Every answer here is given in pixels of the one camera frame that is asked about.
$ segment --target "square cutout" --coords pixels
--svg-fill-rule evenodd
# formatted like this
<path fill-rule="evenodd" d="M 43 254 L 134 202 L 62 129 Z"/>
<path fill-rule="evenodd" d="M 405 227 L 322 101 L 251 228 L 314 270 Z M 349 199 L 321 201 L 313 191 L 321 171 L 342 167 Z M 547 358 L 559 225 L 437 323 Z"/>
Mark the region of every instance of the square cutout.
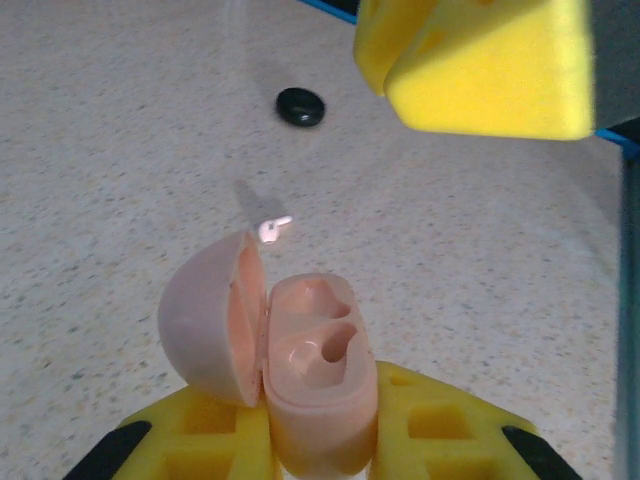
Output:
<path fill-rule="evenodd" d="M 490 458 L 442 458 L 427 461 L 430 480 L 500 480 L 495 462 Z"/>
<path fill-rule="evenodd" d="M 452 404 L 422 405 L 414 408 L 409 416 L 408 429 L 410 438 L 440 440 L 473 438 L 464 414 Z"/>
<path fill-rule="evenodd" d="M 233 452 L 186 451 L 166 456 L 168 480 L 227 480 Z"/>
<path fill-rule="evenodd" d="M 203 395 L 188 409 L 184 419 L 184 433 L 187 435 L 234 433 L 237 412 L 238 407 L 235 405 L 219 403 Z"/>

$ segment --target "open case lid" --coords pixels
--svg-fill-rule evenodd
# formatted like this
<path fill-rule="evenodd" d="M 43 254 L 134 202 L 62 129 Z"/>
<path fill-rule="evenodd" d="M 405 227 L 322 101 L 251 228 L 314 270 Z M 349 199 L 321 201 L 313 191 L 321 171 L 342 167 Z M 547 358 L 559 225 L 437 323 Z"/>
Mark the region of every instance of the open case lid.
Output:
<path fill-rule="evenodd" d="M 164 289 L 162 346 L 178 374 L 218 400 L 255 406 L 267 299 L 257 243 L 238 232 L 197 253 Z"/>

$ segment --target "earbud case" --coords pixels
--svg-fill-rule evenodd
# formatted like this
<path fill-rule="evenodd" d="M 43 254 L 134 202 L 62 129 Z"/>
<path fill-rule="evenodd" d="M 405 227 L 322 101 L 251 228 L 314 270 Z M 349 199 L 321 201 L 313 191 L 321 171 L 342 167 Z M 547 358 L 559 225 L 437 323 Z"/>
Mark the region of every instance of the earbud case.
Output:
<path fill-rule="evenodd" d="M 296 275 L 267 298 L 257 242 L 239 232 L 178 269 L 158 324 L 169 361 L 188 384 L 248 407 L 264 391 L 276 454 L 294 475 L 352 475 L 370 460 L 376 365 L 343 278 Z"/>

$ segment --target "yellow sponge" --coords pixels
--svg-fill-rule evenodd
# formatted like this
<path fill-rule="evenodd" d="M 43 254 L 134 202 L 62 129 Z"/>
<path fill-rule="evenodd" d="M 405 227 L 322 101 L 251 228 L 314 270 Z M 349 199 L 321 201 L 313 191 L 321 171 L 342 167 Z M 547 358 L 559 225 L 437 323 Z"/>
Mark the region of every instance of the yellow sponge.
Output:
<path fill-rule="evenodd" d="M 587 0 L 363 0 L 370 88 L 408 126 L 577 139 L 594 124 Z"/>
<path fill-rule="evenodd" d="M 277 480 L 264 404 L 243 408 L 212 401 L 192 387 L 154 403 L 121 426 L 152 428 L 113 480 Z"/>
<path fill-rule="evenodd" d="M 378 362 L 378 447 L 370 480 L 538 480 L 502 433 L 526 420 L 445 383 Z"/>

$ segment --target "blue trim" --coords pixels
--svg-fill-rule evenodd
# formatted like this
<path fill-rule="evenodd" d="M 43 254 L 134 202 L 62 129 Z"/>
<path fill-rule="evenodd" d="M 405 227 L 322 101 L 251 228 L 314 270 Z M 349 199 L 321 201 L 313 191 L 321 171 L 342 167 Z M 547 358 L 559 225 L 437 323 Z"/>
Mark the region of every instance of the blue trim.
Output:
<path fill-rule="evenodd" d="M 339 8 L 336 8 L 332 5 L 328 5 L 322 2 L 321 0 L 300 0 L 300 1 L 306 3 L 307 5 L 311 5 L 312 7 L 315 7 L 319 10 L 322 10 L 323 12 L 327 12 L 328 14 L 333 15 L 334 17 L 338 17 L 340 20 L 344 20 L 345 22 L 352 23 L 353 25 L 355 25 L 357 22 L 357 17 L 355 15 L 350 15 L 345 11 L 340 10 Z"/>
<path fill-rule="evenodd" d="M 611 130 L 607 130 L 605 128 L 596 131 L 596 135 L 600 138 L 604 138 L 610 142 L 615 143 L 616 145 L 620 145 L 622 148 L 622 156 L 626 159 L 635 159 L 640 158 L 640 145 L 629 140 L 622 135 L 618 135 Z"/>

